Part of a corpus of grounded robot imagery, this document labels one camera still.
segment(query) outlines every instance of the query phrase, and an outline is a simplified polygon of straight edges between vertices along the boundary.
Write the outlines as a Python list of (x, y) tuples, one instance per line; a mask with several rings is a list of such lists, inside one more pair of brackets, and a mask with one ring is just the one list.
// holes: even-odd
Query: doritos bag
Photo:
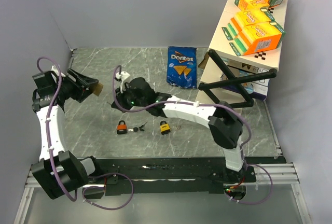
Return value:
[(167, 82), (180, 88), (197, 88), (196, 48), (168, 47)]

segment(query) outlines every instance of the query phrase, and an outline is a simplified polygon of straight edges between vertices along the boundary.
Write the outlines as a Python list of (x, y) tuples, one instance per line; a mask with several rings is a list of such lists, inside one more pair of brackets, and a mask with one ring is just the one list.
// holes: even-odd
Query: padlock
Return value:
[(160, 122), (160, 132), (162, 135), (168, 134), (171, 132), (170, 125), (166, 121)]
[(127, 125), (123, 120), (119, 121), (118, 127), (116, 129), (117, 134), (126, 134), (128, 132)]

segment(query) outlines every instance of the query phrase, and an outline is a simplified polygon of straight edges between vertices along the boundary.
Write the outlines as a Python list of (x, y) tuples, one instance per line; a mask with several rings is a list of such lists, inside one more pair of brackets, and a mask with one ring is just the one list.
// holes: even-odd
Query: shelf top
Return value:
[[(235, 55), (232, 47), (229, 45), (230, 41), (227, 40), (222, 29), (222, 27), (227, 26), (234, 14), (240, 11), (239, 8), (234, 4), (234, 1), (235, 0), (227, 0), (225, 9), (209, 45), (209, 49), (214, 49), (219, 54), (219, 56), (223, 58), (231, 59), (260, 68), (275, 68), (279, 70), (282, 44), (280, 44), (278, 48), (269, 51), (243, 55), (239, 57)], [(285, 24), (287, 2), (288, 0), (284, 0), (281, 5), (270, 10), (276, 21), (282, 27), (284, 27)]]

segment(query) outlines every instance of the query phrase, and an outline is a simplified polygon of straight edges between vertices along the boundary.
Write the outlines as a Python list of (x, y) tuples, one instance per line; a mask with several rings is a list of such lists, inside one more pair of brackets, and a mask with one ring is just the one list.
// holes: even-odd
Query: zip tie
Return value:
[(199, 107), (199, 101), (196, 101), (192, 104), (194, 107)]

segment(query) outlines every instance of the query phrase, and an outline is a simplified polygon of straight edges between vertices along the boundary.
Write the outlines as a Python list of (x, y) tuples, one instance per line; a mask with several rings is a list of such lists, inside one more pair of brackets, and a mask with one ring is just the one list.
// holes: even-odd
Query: yellow padlock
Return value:
[(160, 132), (162, 135), (168, 134), (171, 132), (170, 125), (166, 121), (160, 122)]

